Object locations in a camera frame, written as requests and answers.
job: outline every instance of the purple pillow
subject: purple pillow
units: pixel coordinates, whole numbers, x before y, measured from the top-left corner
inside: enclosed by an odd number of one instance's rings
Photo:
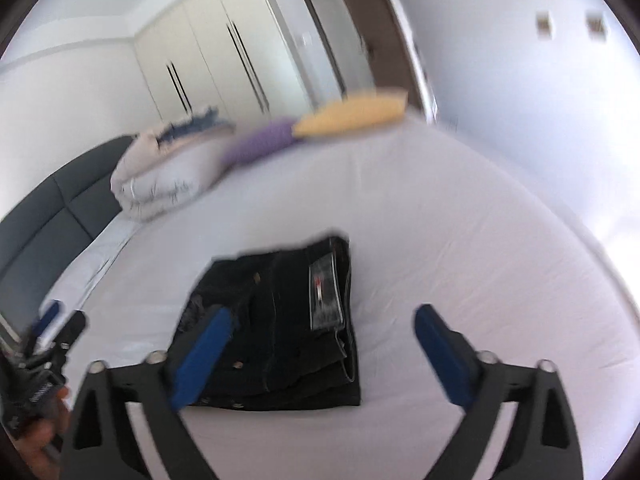
[[[249,164],[254,160],[284,150],[299,139],[293,136],[293,126],[297,119],[290,117],[277,119],[254,133],[238,139],[222,156],[226,166]]]

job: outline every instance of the jeans tag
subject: jeans tag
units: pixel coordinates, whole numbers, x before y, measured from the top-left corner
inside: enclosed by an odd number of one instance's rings
[[[309,267],[309,309],[311,330],[340,330],[344,327],[333,253],[323,256]]]

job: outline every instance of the pillow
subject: pillow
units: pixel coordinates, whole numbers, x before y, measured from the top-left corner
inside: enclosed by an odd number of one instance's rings
[[[408,92],[373,90],[330,103],[304,117],[293,128],[295,137],[328,136],[399,121],[404,117]]]
[[[293,136],[293,126],[297,119],[282,118],[239,139],[222,157],[223,164],[249,164],[271,153],[288,148],[298,139]]]
[[[232,131],[190,136],[190,142],[170,152],[158,149],[145,136],[134,141],[111,176],[111,191],[124,214],[151,220],[204,193],[225,171],[221,160],[234,141]]]

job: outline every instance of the mattress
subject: mattress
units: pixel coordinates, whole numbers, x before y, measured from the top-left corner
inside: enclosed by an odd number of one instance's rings
[[[367,135],[306,142],[232,171],[184,209],[138,229],[84,304],[90,328],[66,369],[133,364],[167,348],[212,259],[351,242],[351,305],[362,405],[320,412],[187,408],[181,416],[222,479],[417,479],[462,412],[448,404],[412,333],[432,303],[477,349],[560,369],[585,478],[602,478],[640,420],[633,306],[583,242],[535,196],[458,140],[409,115]],[[167,478],[138,406],[130,412],[154,478]],[[500,418],[477,478],[506,437]]]

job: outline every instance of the dark gray headboard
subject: dark gray headboard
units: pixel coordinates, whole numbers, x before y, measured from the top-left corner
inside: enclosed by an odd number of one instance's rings
[[[15,345],[66,267],[120,212],[110,177],[125,136],[84,153],[27,195],[0,222],[0,338]]]

